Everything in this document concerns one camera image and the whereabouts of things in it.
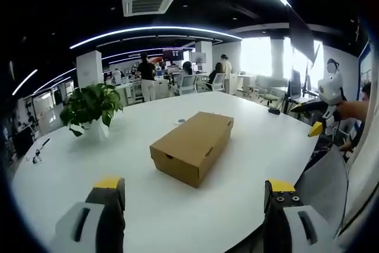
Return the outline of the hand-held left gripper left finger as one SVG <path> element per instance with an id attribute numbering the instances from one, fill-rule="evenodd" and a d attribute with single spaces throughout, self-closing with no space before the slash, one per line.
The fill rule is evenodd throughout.
<path id="1" fill-rule="evenodd" d="M 123 252 L 125 207 L 124 178 L 97 182 L 56 223 L 54 251 Z"/>

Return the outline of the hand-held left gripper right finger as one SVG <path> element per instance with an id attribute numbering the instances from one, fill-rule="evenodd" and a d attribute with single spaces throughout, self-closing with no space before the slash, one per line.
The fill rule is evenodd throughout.
<path id="1" fill-rule="evenodd" d="M 265 181 L 264 215 L 264 252 L 327 251 L 326 220 L 303 204 L 292 184 Z"/>

